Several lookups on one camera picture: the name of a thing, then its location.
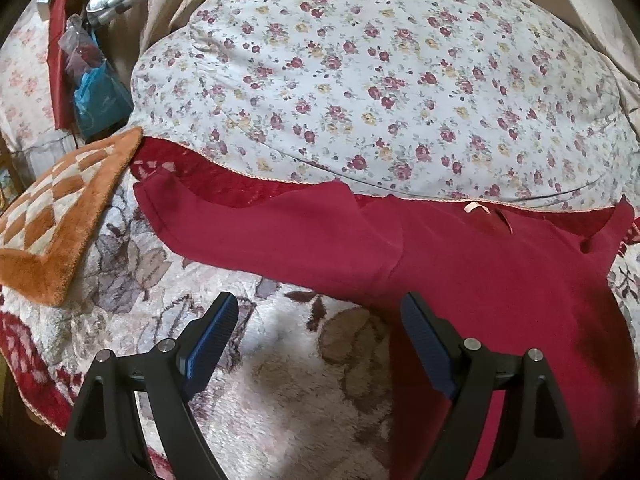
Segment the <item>dark red hanging cloth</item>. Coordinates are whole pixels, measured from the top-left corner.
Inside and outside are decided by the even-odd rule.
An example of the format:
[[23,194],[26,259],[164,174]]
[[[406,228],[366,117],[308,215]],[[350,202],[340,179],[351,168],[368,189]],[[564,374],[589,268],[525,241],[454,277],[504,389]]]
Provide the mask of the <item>dark red hanging cloth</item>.
[[74,123],[72,86],[65,75],[65,53],[58,44],[66,29],[66,21],[73,14],[81,14],[87,0],[52,0],[49,6],[47,64],[51,107],[55,128],[70,130]]

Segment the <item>dark red garment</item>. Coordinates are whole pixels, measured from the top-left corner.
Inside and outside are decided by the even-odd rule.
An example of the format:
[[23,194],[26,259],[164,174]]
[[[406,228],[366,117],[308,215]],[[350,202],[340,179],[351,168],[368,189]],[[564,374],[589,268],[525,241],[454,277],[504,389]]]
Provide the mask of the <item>dark red garment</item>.
[[306,287],[371,309],[390,331],[390,474],[410,479],[447,409],[400,322],[417,292],[494,351],[538,348],[577,434],[582,474],[600,476],[638,416],[634,345],[608,287],[634,221],[626,200],[586,212],[362,197],[296,184],[246,206],[201,197],[167,170],[134,187],[155,234],[192,261]]

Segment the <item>orange checkered fuzzy cushion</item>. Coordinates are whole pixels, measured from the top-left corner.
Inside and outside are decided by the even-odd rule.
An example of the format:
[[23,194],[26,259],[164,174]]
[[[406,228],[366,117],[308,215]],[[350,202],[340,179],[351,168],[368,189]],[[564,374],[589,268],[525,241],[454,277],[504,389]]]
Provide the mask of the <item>orange checkered fuzzy cushion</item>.
[[64,155],[1,216],[3,287],[60,306],[143,131],[128,129]]

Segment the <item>clear plastic bag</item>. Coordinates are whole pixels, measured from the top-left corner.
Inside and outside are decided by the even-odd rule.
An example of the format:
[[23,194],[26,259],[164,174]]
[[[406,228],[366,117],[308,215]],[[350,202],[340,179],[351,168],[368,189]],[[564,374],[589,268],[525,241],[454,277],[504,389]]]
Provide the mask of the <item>clear plastic bag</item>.
[[87,0],[77,14],[98,33],[101,48],[125,86],[143,51],[140,38],[147,6],[148,0]]

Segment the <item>white floral duvet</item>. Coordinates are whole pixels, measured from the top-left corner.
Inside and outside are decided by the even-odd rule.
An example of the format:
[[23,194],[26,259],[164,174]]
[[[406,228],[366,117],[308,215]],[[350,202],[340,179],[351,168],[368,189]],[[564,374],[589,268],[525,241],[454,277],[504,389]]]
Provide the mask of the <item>white floral duvet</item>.
[[530,0],[207,0],[131,122],[260,180],[593,209],[639,197],[624,84]]

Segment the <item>pale floral pillow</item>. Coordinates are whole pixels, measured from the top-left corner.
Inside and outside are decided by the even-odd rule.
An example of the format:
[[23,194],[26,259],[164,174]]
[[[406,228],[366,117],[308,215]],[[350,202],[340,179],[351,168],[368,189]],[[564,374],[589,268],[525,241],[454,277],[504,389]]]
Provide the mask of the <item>pale floral pillow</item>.
[[77,134],[55,127],[48,33],[49,23],[32,1],[1,47],[1,134],[14,166],[28,182],[84,145]]

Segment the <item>blue plastic bag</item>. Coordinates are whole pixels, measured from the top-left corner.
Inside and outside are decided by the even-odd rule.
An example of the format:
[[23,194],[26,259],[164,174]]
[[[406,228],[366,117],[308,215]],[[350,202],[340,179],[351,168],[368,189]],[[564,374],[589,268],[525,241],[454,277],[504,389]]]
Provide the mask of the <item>blue plastic bag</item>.
[[106,58],[81,76],[73,101],[76,125],[86,141],[127,119],[134,108],[129,90]]

